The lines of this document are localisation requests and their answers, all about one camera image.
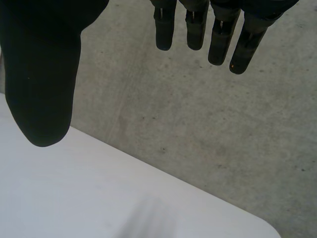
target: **black fabric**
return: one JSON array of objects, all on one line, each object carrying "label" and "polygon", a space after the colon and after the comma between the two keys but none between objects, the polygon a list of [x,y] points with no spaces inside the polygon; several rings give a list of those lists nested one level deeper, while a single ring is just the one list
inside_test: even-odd
[{"label": "black fabric", "polygon": [[5,96],[24,135],[49,146],[67,133],[80,57],[80,33],[107,0],[0,0]]}]

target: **white table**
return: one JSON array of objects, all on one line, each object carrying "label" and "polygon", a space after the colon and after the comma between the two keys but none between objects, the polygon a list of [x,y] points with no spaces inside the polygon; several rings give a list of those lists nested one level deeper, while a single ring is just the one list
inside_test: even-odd
[{"label": "white table", "polygon": [[38,148],[0,94],[1,238],[280,238],[262,219],[74,128]]}]

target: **black glove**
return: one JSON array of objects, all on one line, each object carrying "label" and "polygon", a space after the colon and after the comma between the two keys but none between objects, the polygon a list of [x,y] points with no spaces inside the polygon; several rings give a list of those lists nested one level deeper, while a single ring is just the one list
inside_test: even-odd
[{"label": "black glove", "polygon": [[[151,0],[155,7],[157,47],[168,50],[172,44],[177,0]],[[233,54],[230,70],[243,73],[255,53],[267,28],[298,0],[180,0],[187,9],[187,45],[199,50],[203,45],[209,2],[215,21],[212,29],[208,60],[223,64],[241,9],[245,22]]]},{"label": "black glove", "polygon": [[80,33],[108,0],[0,0],[5,96],[24,135],[37,146],[70,126]]}]

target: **gloved finger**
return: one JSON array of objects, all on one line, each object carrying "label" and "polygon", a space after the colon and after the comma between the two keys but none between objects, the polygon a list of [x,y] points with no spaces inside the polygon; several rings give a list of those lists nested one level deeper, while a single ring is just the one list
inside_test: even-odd
[{"label": "gloved finger", "polygon": [[267,28],[298,0],[242,0],[243,28],[230,62],[230,71],[243,73],[256,52]]},{"label": "gloved finger", "polygon": [[174,19],[177,0],[151,0],[154,10],[157,48],[170,49],[174,34]]},{"label": "gloved finger", "polygon": [[99,16],[107,1],[86,4],[82,8],[86,14],[71,1],[51,3],[0,0],[6,100],[23,134],[41,147],[57,143],[68,131],[80,32]]},{"label": "gloved finger", "polygon": [[241,74],[247,69],[267,28],[280,16],[278,15],[272,19],[261,19],[245,13],[242,31],[230,62],[231,72]]},{"label": "gloved finger", "polygon": [[228,52],[241,9],[237,0],[211,0],[215,20],[211,35],[208,61],[222,65]]},{"label": "gloved finger", "polygon": [[200,50],[204,43],[209,0],[180,0],[187,9],[187,45]]}]

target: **concrete floor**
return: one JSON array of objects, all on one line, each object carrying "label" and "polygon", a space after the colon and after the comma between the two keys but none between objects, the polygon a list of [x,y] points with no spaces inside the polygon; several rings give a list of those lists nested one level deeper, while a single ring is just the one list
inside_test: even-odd
[{"label": "concrete floor", "polygon": [[155,47],[150,1],[110,1],[82,34],[72,126],[267,220],[283,238],[317,237],[317,3],[301,1],[268,30],[248,70],[205,44]]}]

